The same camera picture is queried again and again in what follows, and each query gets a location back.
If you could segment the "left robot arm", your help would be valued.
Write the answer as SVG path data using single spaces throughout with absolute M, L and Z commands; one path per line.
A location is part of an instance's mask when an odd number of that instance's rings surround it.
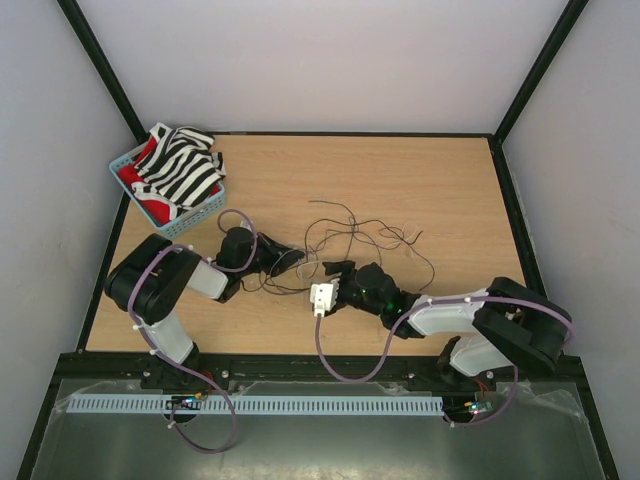
M 197 345 L 176 312 L 184 290 L 224 303 L 238 292 L 244 277 L 278 276 L 304 257 L 302 250 L 243 226 L 226 232 L 213 260 L 177 249 L 170 240 L 152 234 L 111 271 L 104 293 L 119 309 L 134 314 L 134 326 L 151 341 L 151 350 L 169 358 L 166 378 L 184 388 L 194 384 L 200 373 Z

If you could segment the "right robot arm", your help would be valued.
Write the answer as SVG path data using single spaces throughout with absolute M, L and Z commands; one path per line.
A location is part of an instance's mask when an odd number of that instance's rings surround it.
M 436 371 L 450 389 L 505 367 L 551 375 L 574 334 L 564 309 L 507 277 L 471 293 L 430 296 L 400 289 L 377 263 L 324 267 L 328 281 L 312 285 L 309 294 L 316 319 L 351 307 L 378 317 L 401 339 L 448 334 Z

